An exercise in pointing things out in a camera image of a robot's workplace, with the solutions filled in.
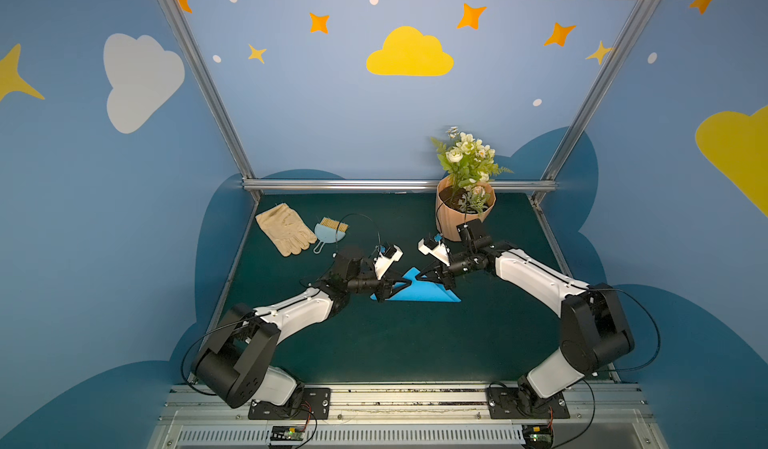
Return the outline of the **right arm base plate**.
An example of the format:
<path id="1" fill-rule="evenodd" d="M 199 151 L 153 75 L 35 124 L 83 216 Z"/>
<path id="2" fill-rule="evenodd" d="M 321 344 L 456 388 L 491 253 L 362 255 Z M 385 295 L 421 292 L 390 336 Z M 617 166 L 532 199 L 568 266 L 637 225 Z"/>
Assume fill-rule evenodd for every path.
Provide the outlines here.
<path id="1" fill-rule="evenodd" d="M 491 383 L 485 390 L 486 403 L 492 419 L 569 419 L 564 394 L 539 397 L 533 389 L 508 387 Z"/>

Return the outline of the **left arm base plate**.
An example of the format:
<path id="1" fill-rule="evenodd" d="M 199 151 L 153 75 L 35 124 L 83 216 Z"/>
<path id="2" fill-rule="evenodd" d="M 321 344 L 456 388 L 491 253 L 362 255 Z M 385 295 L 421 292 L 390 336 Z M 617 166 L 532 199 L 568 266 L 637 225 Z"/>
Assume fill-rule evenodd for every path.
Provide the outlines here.
<path id="1" fill-rule="evenodd" d="M 331 402 L 331 389 L 326 387 L 297 387 L 282 405 L 266 401 L 252 401 L 249 420 L 298 420 L 312 413 L 317 420 L 327 420 Z"/>

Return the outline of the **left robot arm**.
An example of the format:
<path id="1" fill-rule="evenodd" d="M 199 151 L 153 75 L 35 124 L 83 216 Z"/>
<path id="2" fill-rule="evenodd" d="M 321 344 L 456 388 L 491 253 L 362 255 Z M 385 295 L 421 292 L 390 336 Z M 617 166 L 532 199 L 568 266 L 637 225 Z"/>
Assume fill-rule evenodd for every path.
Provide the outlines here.
<path id="1" fill-rule="evenodd" d="M 409 280 L 390 271 L 402 256 L 396 245 L 379 247 L 374 257 L 357 247 L 338 250 L 328 270 L 299 295 L 269 306 L 231 307 L 215 329 L 192 345 L 198 352 L 181 370 L 207 386 L 205 395 L 217 396 L 233 409 L 247 403 L 294 405 L 299 382 L 272 365 L 278 345 L 334 317 L 353 295 L 384 302 L 409 287 Z"/>

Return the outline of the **blue square paper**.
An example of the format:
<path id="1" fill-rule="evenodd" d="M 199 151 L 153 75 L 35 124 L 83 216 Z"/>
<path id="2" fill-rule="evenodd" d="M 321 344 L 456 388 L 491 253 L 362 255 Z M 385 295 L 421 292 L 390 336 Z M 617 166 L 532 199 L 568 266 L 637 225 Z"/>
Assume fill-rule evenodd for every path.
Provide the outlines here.
<path id="1" fill-rule="evenodd" d="M 451 290 L 447 290 L 443 285 L 428 282 L 417 281 L 416 276 L 419 270 L 415 267 L 409 269 L 404 278 L 410 282 L 407 288 L 402 288 L 387 302 L 436 302 L 436 303 L 459 303 L 460 299 Z"/>

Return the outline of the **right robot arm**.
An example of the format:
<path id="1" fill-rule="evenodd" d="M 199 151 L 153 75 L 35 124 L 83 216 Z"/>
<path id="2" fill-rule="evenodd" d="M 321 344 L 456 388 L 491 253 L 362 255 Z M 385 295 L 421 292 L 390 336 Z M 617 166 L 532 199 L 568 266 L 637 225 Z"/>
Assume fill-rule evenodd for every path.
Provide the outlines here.
<path id="1" fill-rule="evenodd" d="M 456 229 L 462 252 L 452 252 L 433 238 L 418 243 L 421 253 L 437 261 L 418 273 L 417 280 L 452 289 L 458 276 L 486 270 L 535 297 L 560 320 L 558 348 L 506 391 L 512 418 L 557 416 L 564 389 L 634 350 L 633 334 L 612 287 L 573 279 L 511 243 L 494 241 L 478 219 Z"/>

